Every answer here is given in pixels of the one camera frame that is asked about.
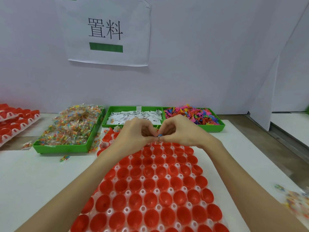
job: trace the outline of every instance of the white tabletop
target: white tabletop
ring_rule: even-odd
[[[234,159],[266,191],[280,199],[282,195],[275,190],[274,183],[282,184],[293,191],[299,190],[299,187],[238,129],[229,121],[223,122],[226,124],[224,131],[213,135],[223,142]],[[230,231],[249,231],[210,158],[199,148],[194,148],[194,151]],[[0,152],[1,230],[16,230],[96,158],[93,154],[81,154],[71,156],[65,163],[60,164],[61,157],[63,154],[40,155],[33,148],[29,151]]]
[[[309,146],[309,115],[307,113],[272,113],[271,122]]]

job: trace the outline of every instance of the green tray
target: green tray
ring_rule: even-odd
[[[162,120],[161,123],[165,120],[165,113],[162,109],[162,107],[141,107],[141,111],[156,111],[157,109],[159,109],[160,111],[162,111]],[[106,122],[109,118],[109,116],[111,115],[112,112],[122,112],[122,111],[136,111],[136,106],[112,106],[109,107],[109,109],[107,110],[106,116],[102,122],[102,127],[103,128],[115,128],[117,125],[107,125]],[[161,125],[153,125],[155,128],[159,128]]]
[[[88,152],[91,148],[93,140],[98,132],[98,129],[101,125],[103,116],[105,114],[105,109],[102,109],[102,113],[98,118],[97,123],[92,128],[91,134],[86,142],[83,145],[55,145],[55,146],[43,146],[39,144],[39,141],[36,141],[33,144],[33,148],[40,154],[46,153],[79,153],[79,152]]]
[[[166,110],[166,109],[169,109],[169,108],[171,108],[171,107],[163,107],[163,110]],[[222,122],[222,120],[219,119],[219,117],[210,108],[207,108],[207,109],[209,109],[211,111],[211,113],[214,117],[218,118],[220,125],[198,125],[198,126],[201,127],[202,129],[204,129],[208,133],[221,132],[224,129],[225,124]]]

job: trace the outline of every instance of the stacked egg tray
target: stacked egg tray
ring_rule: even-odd
[[[102,150],[114,134],[103,138]],[[228,232],[190,147],[152,143],[104,177],[70,232]]]

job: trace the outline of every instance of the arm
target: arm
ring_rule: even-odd
[[[127,121],[113,145],[16,232],[68,232],[106,173],[125,156],[157,141],[154,136],[156,129],[150,121],[137,118]]]
[[[211,158],[235,205],[253,231],[308,232],[307,228],[264,190],[228,153],[220,140],[181,115],[163,122],[161,141],[202,148]]]

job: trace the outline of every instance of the paper sign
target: paper sign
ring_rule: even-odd
[[[68,60],[147,66],[150,4],[145,0],[56,0]]]

